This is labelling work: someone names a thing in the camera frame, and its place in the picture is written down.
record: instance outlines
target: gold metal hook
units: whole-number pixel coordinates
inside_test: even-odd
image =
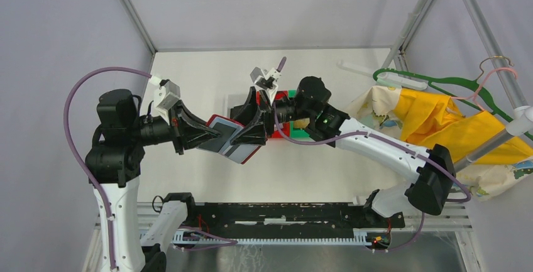
[[[510,59],[509,57],[505,57],[505,56],[503,56],[503,55],[496,55],[495,57],[488,57],[488,58],[486,58],[486,59],[484,59],[484,60],[481,61],[481,63],[480,63],[481,74],[480,74],[480,76],[478,76],[478,77],[476,78],[475,81],[478,81],[478,79],[480,79],[480,78],[483,76],[483,74],[485,73],[485,71],[483,70],[483,63],[486,62],[487,60],[491,60],[491,59],[493,59],[493,58],[504,58],[504,59],[506,59],[506,60],[509,62],[509,65],[510,65],[511,67],[513,67],[513,66],[515,65],[514,63],[511,62],[511,59]]]

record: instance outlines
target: table surface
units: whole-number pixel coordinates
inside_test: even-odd
[[[270,70],[283,56],[287,63],[278,81],[281,90],[296,89],[300,79],[321,77],[332,92],[330,104],[343,109],[375,82],[338,69],[345,60],[378,69],[389,49],[250,50],[160,52],[151,74],[180,86],[187,108],[203,120],[228,115],[228,106],[244,102],[254,67]],[[148,85],[142,112],[153,99]],[[206,151],[175,154],[172,144],[145,148],[138,201],[155,195],[192,192],[197,202],[350,202],[377,188],[403,181],[395,172],[364,156],[330,146],[300,146],[270,139],[250,160],[239,165]]]

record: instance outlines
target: white wall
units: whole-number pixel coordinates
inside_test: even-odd
[[[533,90],[533,3],[530,0],[478,0],[481,10],[505,55],[519,72],[520,85],[530,104]],[[436,0],[407,50],[410,70],[435,77],[461,76],[474,79],[479,62],[488,55],[462,0]],[[486,70],[492,65],[486,64]],[[512,116],[512,108],[497,76],[488,83],[496,103]],[[451,89],[459,95],[467,90]],[[476,112],[461,107],[464,112]],[[487,271],[529,271],[533,264],[533,177],[483,203],[468,204],[479,238]]]
[[[416,0],[132,0],[156,48],[390,46]]]
[[[64,101],[85,73],[147,70],[150,54],[119,0],[0,0],[0,11],[0,270],[79,271],[97,207],[65,140]],[[82,154],[98,96],[144,86],[111,74],[80,89],[70,115]]]

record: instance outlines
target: yellow cloth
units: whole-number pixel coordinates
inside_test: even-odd
[[[450,96],[402,89],[394,114],[404,122],[401,140],[433,148],[445,146],[454,162],[472,152],[505,126],[489,112],[463,117]],[[515,164],[533,156],[533,149],[515,137],[476,164]]]

